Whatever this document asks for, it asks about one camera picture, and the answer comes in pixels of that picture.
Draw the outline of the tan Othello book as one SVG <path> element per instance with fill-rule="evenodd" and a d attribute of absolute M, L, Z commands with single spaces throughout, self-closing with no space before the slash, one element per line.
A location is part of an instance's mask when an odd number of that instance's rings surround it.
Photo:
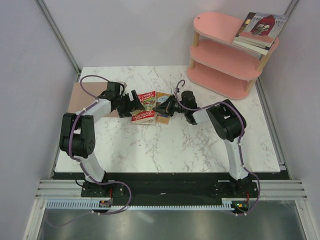
<path fill-rule="evenodd" d="M 170 94 L 163 92 L 156 92 L 156 106 L 163 104 L 168 98 Z M 156 122 L 159 124 L 168 125 L 171 117 L 167 114 L 156 113 Z"/>

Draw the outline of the red Treehouse book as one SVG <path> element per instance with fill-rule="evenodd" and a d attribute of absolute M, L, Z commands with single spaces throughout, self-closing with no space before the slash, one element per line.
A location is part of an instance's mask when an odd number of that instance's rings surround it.
<path fill-rule="evenodd" d="M 144 110 L 133 111 L 131 117 L 132 124 L 138 125 L 155 125 L 156 124 L 156 112 L 153 110 L 156 107 L 156 91 L 150 91 L 137 95 L 140 103 L 144 107 Z"/>

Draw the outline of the brown cardboard file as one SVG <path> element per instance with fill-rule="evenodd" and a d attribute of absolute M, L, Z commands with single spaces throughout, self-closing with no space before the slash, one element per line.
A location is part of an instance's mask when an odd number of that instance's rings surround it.
<path fill-rule="evenodd" d="M 67 113 L 80 113 L 84 108 L 87 108 L 95 101 L 95 96 L 99 96 L 103 91 L 107 89 L 108 82 L 82 82 L 84 89 L 93 94 L 93 96 L 86 93 L 82 88 L 79 82 L 73 85 L 71 98 Z M 92 107 L 88 112 L 85 112 L 84 115 L 94 116 L 94 120 L 97 121 L 102 117 L 118 117 L 117 110 L 111 112 L 106 112 L 104 115 L 102 104 Z"/>

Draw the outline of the pink Shakespeare story book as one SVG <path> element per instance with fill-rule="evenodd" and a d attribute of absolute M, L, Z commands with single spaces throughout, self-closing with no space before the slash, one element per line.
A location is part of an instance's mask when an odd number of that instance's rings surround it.
<path fill-rule="evenodd" d="M 257 12 L 239 34 L 239 38 L 270 47 L 287 20 L 287 15 Z"/>

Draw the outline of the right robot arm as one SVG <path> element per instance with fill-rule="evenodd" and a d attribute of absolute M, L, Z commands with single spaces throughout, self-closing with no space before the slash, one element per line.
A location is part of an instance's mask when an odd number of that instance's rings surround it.
<path fill-rule="evenodd" d="M 223 140 L 227 151 L 229 175 L 234 179 L 229 184 L 230 193 L 235 197 L 240 197 L 247 191 L 247 185 L 243 179 L 249 173 L 244 169 L 243 156 L 239 150 L 247 123 L 229 99 L 200 108 L 193 92 L 186 90 L 182 92 L 181 100 L 171 95 L 153 110 L 170 117 L 174 113 L 184 114 L 186 121 L 191 125 L 211 122 L 216 134 Z"/>

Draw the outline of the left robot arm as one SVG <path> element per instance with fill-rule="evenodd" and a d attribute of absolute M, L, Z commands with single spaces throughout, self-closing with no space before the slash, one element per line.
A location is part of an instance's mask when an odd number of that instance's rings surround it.
<path fill-rule="evenodd" d="M 106 172 L 94 153 L 96 146 L 95 124 L 105 115 L 117 111 L 119 118 L 129 118 L 135 110 L 144 110 L 135 90 L 125 93 L 125 85 L 110 81 L 106 90 L 94 96 L 94 101 L 82 110 L 62 117 L 59 148 L 81 167 L 85 179 L 93 183 L 92 191 L 106 196 L 110 185 L 104 181 Z"/>

